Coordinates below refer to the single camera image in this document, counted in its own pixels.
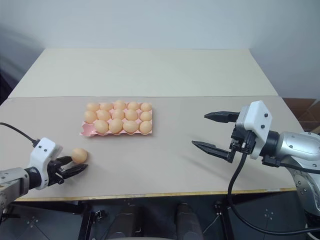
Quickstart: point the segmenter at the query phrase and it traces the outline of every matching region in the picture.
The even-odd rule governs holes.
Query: pink egg tray
[[[126,112],[128,111],[128,108],[127,108],[127,107],[128,107],[128,104],[129,104],[129,103],[130,103],[130,102],[126,102],[126,103],[125,103],[126,108],[123,110],[124,113],[126,113]],[[112,108],[112,109],[109,110],[108,112],[112,115],[114,111],[115,111],[115,109]],[[142,111],[140,108],[136,110],[136,113],[137,113],[137,115],[138,115],[138,119],[135,120],[134,122],[138,123],[139,126],[140,126],[140,124],[143,122],[142,120],[140,120],[140,115],[141,115],[142,112],[143,112],[143,111]],[[113,119],[110,118],[110,119],[107,120],[106,122],[107,122],[108,124],[110,124],[112,120],[113,120]],[[106,133],[100,133],[100,132],[97,132],[96,129],[95,129],[95,122],[96,122],[96,121],[97,121],[97,120],[95,120],[92,124],[89,124],[89,123],[83,121],[83,122],[82,122],[83,132],[81,132],[80,135],[85,136],[85,137],[92,137],[92,136],[95,136],[95,135],[105,136],[105,135],[110,135],[110,134],[111,134],[111,135],[121,135],[121,134],[127,134],[127,135],[142,134],[142,135],[148,135],[148,134],[152,134],[152,129],[151,129],[148,133],[142,133],[141,131],[139,131],[139,128],[138,128],[138,130],[136,130],[135,132],[132,132],[132,133],[126,132],[123,128],[122,128],[122,130],[121,130],[120,132],[118,132],[118,133],[112,133],[110,130],[108,130]],[[123,124],[124,124],[125,122],[127,122],[127,121],[128,121],[128,120],[127,120],[126,118],[122,119]]]

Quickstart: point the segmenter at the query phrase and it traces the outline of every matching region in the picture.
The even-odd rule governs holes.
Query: brown egg
[[[71,158],[77,164],[82,164],[87,160],[88,152],[83,148],[75,148],[72,150]]]
[[[143,112],[149,112],[151,111],[152,109],[152,105],[150,103],[142,103],[141,106],[140,106],[140,109],[143,111]]]
[[[147,134],[152,130],[152,124],[149,121],[143,121],[140,123],[139,130],[142,134]]]
[[[123,124],[123,129],[129,134],[134,133],[135,131],[138,130],[138,128],[139,128],[139,124],[136,123],[135,121],[126,121]]]
[[[114,109],[124,110],[127,106],[126,103],[122,100],[117,100],[114,103]]]
[[[86,105],[86,109],[88,111],[92,111],[92,112],[96,112],[100,109],[100,104],[99,103],[93,103],[93,102],[90,102]]]
[[[111,114],[106,110],[99,110],[96,112],[99,120],[108,121],[111,118]]]
[[[136,101],[132,101],[128,104],[128,109],[138,110],[139,104]]]
[[[112,103],[108,103],[108,102],[100,103],[101,110],[110,111],[113,108],[114,108],[114,105]]]
[[[109,130],[109,124],[103,120],[97,120],[94,122],[94,128],[98,133],[105,134]]]
[[[123,128],[123,122],[118,118],[113,119],[109,124],[109,130],[113,134],[118,134],[119,132],[121,132],[122,128]]]
[[[125,118],[125,112],[120,110],[120,109],[117,109],[117,110],[114,110],[113,113],[112,113],[112,119],[124,119]]]
[[[141,121],[150,121],[152,119],[152,114],[148,111],[143,111],[140,114],[140,120]]]
[[[127,120],[132,120],[135,121],[138,119],[138,113],[135,110],[129,109],[128,111],[126,111],[125,113],[125,118]]]
[[[84,112],[84,121],[88,124],[92,124],[95,120],[97,120],[97,114],[93,111]]]

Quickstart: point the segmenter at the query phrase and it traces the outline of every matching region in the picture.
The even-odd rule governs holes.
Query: black cable
[[[14,126],[11,126],[10,124],[7,124],[5,122],[0,122],[0,125],[6,126],[12,130],[15,130],[16,132],[20,133],[22,136],[26,137],[27,139],[29,139],[32,142],[33,147],[37,146],[37,144],[39,143],[40,140],[35,140],[31,137],[29,137],[27,134],[25,134],[23,131],[15,128]]]
[[[228,193],[227,193],[227,200],[229,202],[229,205],[232,209],[232,211],[234,212],[234,214],[238,217],[238,219],[240,219],[244,224],[246,224],[247,226],[249,226],[250,228],[263,233],[263,234],[269,234],[269,235],[276,235],[276,236],[289,236],[289,235],[297,235],[297,234],[305,234],[305,233],[314,233],[314,232],[319,232],[320,231],[320,227],[309,227],[309,228],[304,228],[304,229],[299,229],[299,230],[293,230],[293,231],[270,231],[270,230],[265,230],[262,229],[260,227],[257,227],[253,224],[251,224],[250,222],[248,222],[246,219],[244,219],[240,213],[237,211],[236,206],[234,205],[233,201],[232,201],[232,188],[234,186],[234,183],[239,175],[239,173],[241,172],[245,162],[246,162],[246,158],[247,158],[247,154],[243,153],[242,157],[241,157],[241,161],[238,165],[238,167],[236,168],[230,182],[229,182],[229,186],[228,186]]]
[[[295,169],[295,170],[298,170],[298,171],[301,171],[301,172],[305,172],[305,173],[320,174],[320,170],[304,168],[304,167],[301,167],[301,166],[291,165],[291,164],[288,164],[288,163],[281,162],[280,166],[281,167],[286,167],[286,168],[289,168],[289,169]]]

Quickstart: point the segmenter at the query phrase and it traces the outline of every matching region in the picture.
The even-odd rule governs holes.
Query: table
[[[79,135],[86,103],[118,99],[153,104],[152,134]],[[89,166],[18,201],[225,194],[240,156],[230,164],[191,141],[228,149],[234,125],[204,114],[238,112],[257,100],[271,111],[272,130],[302,131],[247,49],[46,49],[0,106],[1,121],[62,145],[62,155],[88,150]],[[2,127],[0,143],[0,169],[27,166],[26,139]],[[233,192],[294,187],[286,169],[248,159]]]
[[[116,97],[10,98],[0,107],[3,122],[34,138],[47,137],[64,147],[89,152],[88,168],[41,191],[31,190],[20,200],[89,200],[171,195],[225,194],[239,162],[233,164],[210,156],[192,140],[228,149],[234,125],[205,119],[208,112],[239,111],[241,106],[263,100],[273,115],[272,130],[301,132],[282,98],[278,96],[234,97],[123,97],[124,101],[153,104],[150,135],[84,137],[81,122],[88,102],[111,102]],[[2,127],[1,168],[26,167],[32,146],[24,137]],[[294,188],[285,168],[264,166],[248,159],[234,186],[234,193],[285,191]]]

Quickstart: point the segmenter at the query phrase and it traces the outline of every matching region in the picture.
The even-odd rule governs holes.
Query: white wall
[[[43,48],[250,48],[281,96],[320,97],[319,0],[0,0],[0,24],[7,72]]]

